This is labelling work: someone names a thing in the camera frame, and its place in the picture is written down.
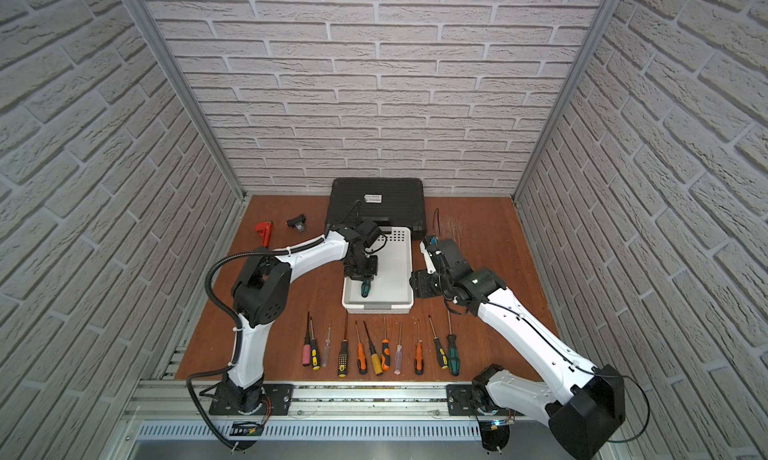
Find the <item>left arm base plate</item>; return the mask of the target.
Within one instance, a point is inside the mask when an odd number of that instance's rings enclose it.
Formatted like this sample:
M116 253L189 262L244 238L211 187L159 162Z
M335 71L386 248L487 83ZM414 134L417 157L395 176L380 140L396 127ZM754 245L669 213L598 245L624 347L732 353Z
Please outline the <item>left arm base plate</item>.
M208 413L211 415L286 416L294 385L290 383L259 383L240 388L229 379L216 385Z

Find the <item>green screwdriver end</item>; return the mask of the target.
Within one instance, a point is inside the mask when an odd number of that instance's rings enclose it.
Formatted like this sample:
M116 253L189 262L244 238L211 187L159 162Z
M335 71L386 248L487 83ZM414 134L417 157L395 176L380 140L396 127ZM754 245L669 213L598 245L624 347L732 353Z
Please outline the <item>green screwdriver end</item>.
M451 311L448 311L447 313L448 368L450 373L453 376L458 376L460 374L460 357L459 357L459 351L457 346L457 336L453 332L451 318L452 318L452 313Z
M360 288L360 295L362 298L367 298L370 294L372 286L372 278L366 277L362 280L361 288Z

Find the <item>pink handled screwdriver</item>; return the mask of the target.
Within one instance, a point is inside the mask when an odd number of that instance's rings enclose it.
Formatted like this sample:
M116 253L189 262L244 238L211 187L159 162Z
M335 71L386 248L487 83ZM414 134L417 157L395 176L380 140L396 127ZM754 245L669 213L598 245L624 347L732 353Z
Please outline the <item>pink handled screwdriver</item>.
M311 318L310 313L307 313L306 315L306 329L305 329L305 339L304 344L302 348L302 365L304 367L308 367L311 365Z

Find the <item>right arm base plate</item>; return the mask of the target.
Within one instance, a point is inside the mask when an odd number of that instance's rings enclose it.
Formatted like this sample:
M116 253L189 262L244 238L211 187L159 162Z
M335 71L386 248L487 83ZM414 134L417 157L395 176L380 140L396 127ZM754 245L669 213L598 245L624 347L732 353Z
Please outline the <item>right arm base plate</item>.
M446 386L446 398L450 416L502 416L511 418L514 410L494 403L484 386L452 383Z

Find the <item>black yellow dotted screwdriver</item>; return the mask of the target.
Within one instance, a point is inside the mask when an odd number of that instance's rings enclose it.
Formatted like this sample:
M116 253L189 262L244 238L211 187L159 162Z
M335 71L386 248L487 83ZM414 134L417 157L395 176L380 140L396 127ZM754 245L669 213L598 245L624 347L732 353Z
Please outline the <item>black yellow dotted screwdriver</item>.
M344 331L341 341L341 348L338 355L337 375L345 378L348 375L349 363L349 342L348 342L348 314L345 314Z

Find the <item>black yellow small screwdriver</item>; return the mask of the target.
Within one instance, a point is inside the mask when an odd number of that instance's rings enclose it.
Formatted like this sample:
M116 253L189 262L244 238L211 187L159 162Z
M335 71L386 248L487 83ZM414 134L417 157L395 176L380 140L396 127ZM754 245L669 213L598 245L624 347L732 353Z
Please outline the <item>black yellow small screwdriver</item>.
M310 348L310 365L313 370L319 370L321 368L321 359L318 351L317 338L314 333L314 326L312 317L309 317L309 348Z

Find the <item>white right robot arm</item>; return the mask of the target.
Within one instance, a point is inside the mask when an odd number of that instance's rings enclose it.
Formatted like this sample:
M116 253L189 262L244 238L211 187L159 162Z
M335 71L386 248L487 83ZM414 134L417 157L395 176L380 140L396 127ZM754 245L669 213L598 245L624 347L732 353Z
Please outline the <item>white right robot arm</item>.
M427 236L420 244L426 267L411 275L418 298L442 296L502 335L536 370L538 382L492 366L475 390L492 408L511 409L549 427L575 459L591 459L623 424L625 382L610 365L597 367L562 342L487 268L473 269L452 239Z

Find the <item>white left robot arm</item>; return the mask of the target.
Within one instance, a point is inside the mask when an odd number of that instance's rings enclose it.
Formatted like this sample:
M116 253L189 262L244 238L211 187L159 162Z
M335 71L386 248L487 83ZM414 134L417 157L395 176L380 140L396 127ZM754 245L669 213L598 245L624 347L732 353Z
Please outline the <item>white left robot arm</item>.
M232 407L250 413L262 402L264 355L272 324L287 306L291 283L302 275L330 262L342 261L345 275L370 280L378 270L378 258L368 251L382 236L380 226L363 220L354 227L331 226L312 240L280 250L264 247L223 258L206 274L209 300L233 321L235 343L232 358L218 370L191 374L186 386L194 402L199 401L192 386L196 378L220 375L220 392ZM244 258L246 263L232 287L233 305L224 304L213 291L213 276L225 264Z

